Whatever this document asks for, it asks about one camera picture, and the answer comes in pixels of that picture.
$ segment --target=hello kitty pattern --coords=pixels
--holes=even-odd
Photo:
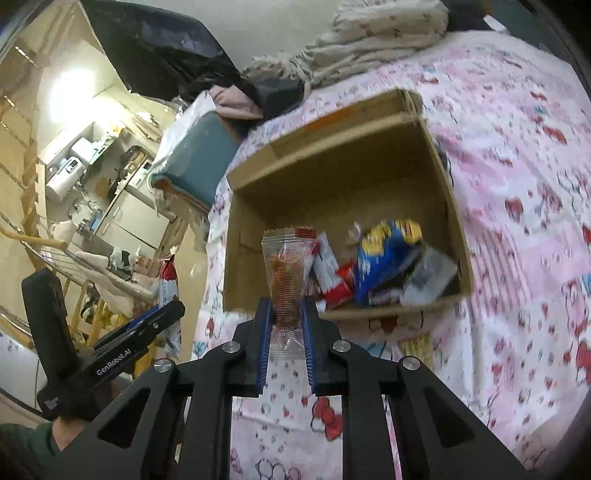
[[[449,161],[475,292],[453,308],[339,322],[343,337],[390,360],[430,334],[434,371],[528,468],[562,437],[591,384],[591,104],[572,69],[520,40],[449,34],[412,58],[315,90],[241,145],[230,168],[319,116],[402,87],[418,91]],[[209,270],[194,358],[248,318],[222,310],[232,193],[210,212]],[[395,432],[385,411],[400,477]],[[259,399],[235,399],[232,478],[342,477],[340,399],[311,395],[303,359],[271,358]]]

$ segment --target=metal screw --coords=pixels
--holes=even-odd
[[[229,342],[223,344],[222,349],[226,353],[236,353],[238,350],[240,350],[240,343],[230,340]]]
[[[406,356],[402,359],[402,366],[407,370],[418,370],[421,362],[415,356]]]
[[[351,344],[347,340],[337,340],[333,343],[333,348],[337,352],[345,353],[351,350]]]
[[[168,358],[162,358],[160,360],[156,360],[156,363],[154,364],[154,369],[157,372],[163,374],[164,372],[170,370],[172,366],[172,360],[169,360]]]

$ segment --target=white cabinet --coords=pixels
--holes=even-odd
[[[139,238],[117,225],[112,219],[107,218],[100,224],[98,235],[113,247],[120,248],[131,254],[137,252],[138,248],[141,249],[142,255],[153,258],[156,254],[154,247],[142,242]]]
[[[140,247],[143,255],[153,257],[167,226],[166,217],[123,190],[101,221],[97,236],[129,253]]]
[[[158,215],[156,210],[125,190],[114,206],[113,221],[154,248],[160,246],[168,226],[166,217]]]

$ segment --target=snack wrapper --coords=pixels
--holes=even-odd
[[[330,247],[326,233],[320,233],[318,240],[320,242],[320,251],[314,259],[314,275],[326,299],[326,308],[329,310],[335,309],[353,299],[353,288],[337,273],[339,264]]]
[[[434,302],[456,276],[457,264],[444,253],[426,247],[413,272],[404,283],[402,305],[426,305]]]
[[[369,305],[395,305],[400,302],[402,297],[401,288],[388,288],[377,293],[369,293]]]
[[[355,288],[355,262],[353,260],[349,260],[339,267],[336,274],[345,280],[349,287]]]
[[[275,310],[271,350],[277,354],[300,354],[303,352],[300,300],[306,294],[317,251],[316,231],[310,228],[266,231],[261,246]]]
[[[178,298],[178,277],[174,268],[174,255],[163,259],[158,278],[160,279],[158,304],[162,308],[168,302]],[[162,333],[166,340],[164,349],[167,355],[178,358],[181,353],[181,322],[174,322]]]
[[[369,293],[404,272],[421,252],[421,227],[413,220],[383,220],[360,241],[355,269],[355,303],[365,307]]]

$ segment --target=blue snack bag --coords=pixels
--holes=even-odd
[[[369,304],[369,293],[394,278],[416,258],[423,239],[413,220],[382,220],[360,241],[355,268],[355,303]]]

